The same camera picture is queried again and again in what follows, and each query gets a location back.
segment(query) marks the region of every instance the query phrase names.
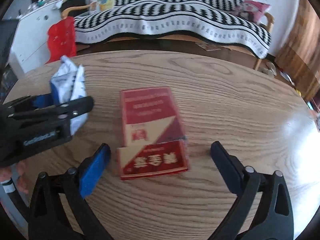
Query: cardboard box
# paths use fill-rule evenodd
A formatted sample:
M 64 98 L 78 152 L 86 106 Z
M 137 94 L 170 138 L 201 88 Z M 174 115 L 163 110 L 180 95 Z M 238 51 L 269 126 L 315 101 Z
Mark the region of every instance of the cardboard box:
M 169 87 L 121 91 L 121 107 L 124 137 L 124 147 L 118 149 L 121 179 L 188 169 L 185 131 Z M 174 165 L 165 163 L 170 153 L 176 156 Z M 153 165 L 152 158 L 157 158 L 159 165 Z

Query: sofa leg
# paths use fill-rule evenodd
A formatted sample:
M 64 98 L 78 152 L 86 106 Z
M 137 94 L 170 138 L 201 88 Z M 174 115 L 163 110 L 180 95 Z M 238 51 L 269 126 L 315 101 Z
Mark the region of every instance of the sofa leg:
M 256 63 L 254 64 L 253 69 L 254 69 L 254 70 L 258 70 L 261 62 L 262 62 L 262 59 L 257 58 Z

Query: round table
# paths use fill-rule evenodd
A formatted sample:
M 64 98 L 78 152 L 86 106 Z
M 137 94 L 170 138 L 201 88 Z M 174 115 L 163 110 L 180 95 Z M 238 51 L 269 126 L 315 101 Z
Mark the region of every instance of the round table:
M 207 239 L 227 214 L 230 193 L 209 155 L 219 140 L 243 165 L 272 174 L 281 170 L 289 188 L 295 237 L 320 204 L 317 132 L 302 98 L 288 85 L 219 59 L 166 51 L 116 51 L 72 58 L 85 67 L 87 94 L 95 106 L 72 141 L 28 159 L 30 192 L 37 175 L 64 173 L 108 143 L 112 161 L 87 202 L 115 240 Z M 6 101 L 50 92 L 60 66 L 30 71 Z M 122 144 L 120 91 L 170 86 L 185 123 L 190 171 L 121 181 L 115 151 Z M 258 207 L 257 195 L 243 226 Z M 66 213 L 79 227 L 68 205 Z

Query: red plastic bag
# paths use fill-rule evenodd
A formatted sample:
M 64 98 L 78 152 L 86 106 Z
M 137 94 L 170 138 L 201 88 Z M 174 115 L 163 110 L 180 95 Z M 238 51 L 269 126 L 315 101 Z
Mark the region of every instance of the red plastic bag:
M 76 31 L 73 17 L 67 17 L 48 30 L 48 49 L 51 57 L 47 63 L 60 60 L 63 55 L 76 56 Z

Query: black and white striped blanket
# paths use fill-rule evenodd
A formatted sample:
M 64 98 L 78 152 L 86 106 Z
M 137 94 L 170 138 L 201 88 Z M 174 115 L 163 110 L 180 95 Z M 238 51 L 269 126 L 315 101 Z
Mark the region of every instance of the black and white striped blanket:
M 111 10 L 75 17 L 76 41 L 91 44 L 115 35 L 158 38 L 187 34 L 208 43 L 237 45 L 264 58 L 271 36 L 229 14 L 243 0 L 116 0 Z

